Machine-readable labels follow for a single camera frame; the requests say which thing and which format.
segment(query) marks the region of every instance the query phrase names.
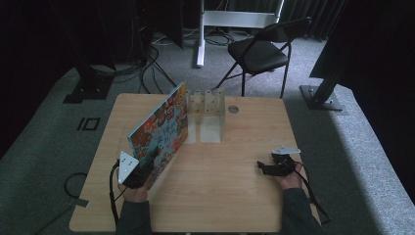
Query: black chair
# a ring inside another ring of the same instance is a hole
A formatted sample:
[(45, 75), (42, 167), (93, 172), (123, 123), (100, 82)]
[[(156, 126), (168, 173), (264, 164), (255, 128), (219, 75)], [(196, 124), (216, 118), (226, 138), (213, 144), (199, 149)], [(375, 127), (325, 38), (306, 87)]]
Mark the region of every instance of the black chair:
[[(260, 29), (253, 38), (229, 44), (228, 53), (235, 60), (235, 64), (216, 85), (215, 89), (219, 88), (223, 81), (242, 75), (242, 96), (245, 96), (246, 73), (257, 75), (285, 66), (283, 86), (280, 95), (280, 98), (283, 98), (291, 58), (291, 42), (298, 37), (305, 36), (310, 24), (311, 18), (299, 19), (287, 23), (273, 23)], [(285, 44), (281, 48), (278, 48), (273, 42)], [(283, 50), (287, 47), (288, 54), (286, 55)], [(242, 68), (242, 73), (229, 76), (237, 65)]]

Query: chair backrest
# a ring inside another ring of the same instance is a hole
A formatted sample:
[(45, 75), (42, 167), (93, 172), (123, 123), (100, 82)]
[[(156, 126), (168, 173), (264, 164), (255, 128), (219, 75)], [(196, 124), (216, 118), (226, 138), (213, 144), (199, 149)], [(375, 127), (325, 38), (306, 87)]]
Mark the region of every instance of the chair backrest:
[(286, 23), (273, 23), (262, 28), (255, 35), (255, 40), (277, 43), (291, 42), (298, 37), (304, 36), (310, 25), (310, 17)]

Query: white desk frame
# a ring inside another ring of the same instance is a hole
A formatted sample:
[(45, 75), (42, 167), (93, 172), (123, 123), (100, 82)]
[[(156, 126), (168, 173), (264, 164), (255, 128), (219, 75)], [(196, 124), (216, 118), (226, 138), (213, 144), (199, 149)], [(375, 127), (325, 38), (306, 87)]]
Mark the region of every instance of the white desk frame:
[(275, 13), (205, 11), (205, 0), (201, 0), (201, 36), (197, 66), (201, 68), (205, 62), (204, 34), (206, 25), (262, 28), (270, 24), (278, 23), (283, 4), (284, 0), (278, 2)]

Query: chair seat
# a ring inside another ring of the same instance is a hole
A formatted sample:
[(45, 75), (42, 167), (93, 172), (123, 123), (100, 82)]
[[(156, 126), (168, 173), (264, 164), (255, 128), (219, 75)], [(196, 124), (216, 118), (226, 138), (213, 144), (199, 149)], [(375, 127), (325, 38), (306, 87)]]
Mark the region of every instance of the chair seat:
[[(253, 39), (246, 39), (229, 44), (228, 52), (238, 60)], [(257, 74), (283, 67), (288, 62), (288, 57), (269, 41), (257, 41), (251, 50), (245, 55), (244, 61), (247, 73)]]

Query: person's arm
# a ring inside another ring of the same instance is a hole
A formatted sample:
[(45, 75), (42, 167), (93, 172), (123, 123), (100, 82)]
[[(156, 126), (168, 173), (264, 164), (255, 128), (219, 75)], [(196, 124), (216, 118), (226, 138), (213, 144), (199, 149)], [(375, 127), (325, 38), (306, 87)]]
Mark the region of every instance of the person's arm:
[(141, 188), (130, 189), (118, 184), (124, 203), (121, 215), (116, 224), (115, 234), (122, 235), (150, 235), (150, 204), (147, 201), (147, 182)]
[[(296, 165), (300, 172), (301, 164)], [(295, 172), (275, 177), (283, 190), (281, 234), (324, 234), (311, 212), (309, 201), (302, 189), (302, 179)]]

